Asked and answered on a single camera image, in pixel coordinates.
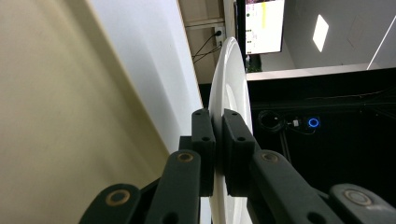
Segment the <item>wire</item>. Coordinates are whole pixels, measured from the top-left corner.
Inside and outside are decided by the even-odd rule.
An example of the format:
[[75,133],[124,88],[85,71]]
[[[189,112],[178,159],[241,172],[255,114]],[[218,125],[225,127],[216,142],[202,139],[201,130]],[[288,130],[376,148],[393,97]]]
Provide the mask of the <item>wire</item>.
[[204,54],[204,56],[202,56],[201,58],[199,58],[197,61],[193,62],[193,63],[197,63],[198,61],[200,61],[201,59],[203,59],[206,55],[214,53],[216,51],[218,51],[219,49],[221,49],[221,46],[216,47],[215,49],[210,50],[208,53]]
[[192,56],[192,59],[193,59],[193,60],[195,59],[195,57],[197,56],[197,54],[201,51],[201,49],[204,48],[204,46],[207,44],[207,42],[209,42],[209,40],[213,38],[213,36],[219,36],[219,35],[221,35],[221,31],[217,31],[217,32],[215,32],[212,36],[210,36],[210,37],[206,40],[206,42],[201,46],[201,48],[198,49],[198,51],[195,53],[195,55]]
[[286,125],[286,121],[283,117],[272,110],[262,110],[259,113],[258,122],[260,127],[268,133],[278,133]]

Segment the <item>blue light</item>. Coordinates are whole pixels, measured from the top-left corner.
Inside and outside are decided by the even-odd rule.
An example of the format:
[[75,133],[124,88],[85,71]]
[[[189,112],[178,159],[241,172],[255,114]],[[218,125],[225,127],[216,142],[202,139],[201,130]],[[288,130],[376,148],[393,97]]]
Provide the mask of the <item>blue light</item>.
[[318,119],[310,119],[308,121],[308,125],[310,128],[317,128],[319,126],[319,120]]

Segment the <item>computer monitor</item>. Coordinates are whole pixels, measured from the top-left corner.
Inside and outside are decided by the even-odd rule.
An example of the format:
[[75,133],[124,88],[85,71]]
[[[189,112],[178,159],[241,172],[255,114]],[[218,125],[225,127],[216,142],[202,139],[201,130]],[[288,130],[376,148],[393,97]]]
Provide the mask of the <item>computer monitor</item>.
[[246,0],[246,54],[280,52],[284,0]]

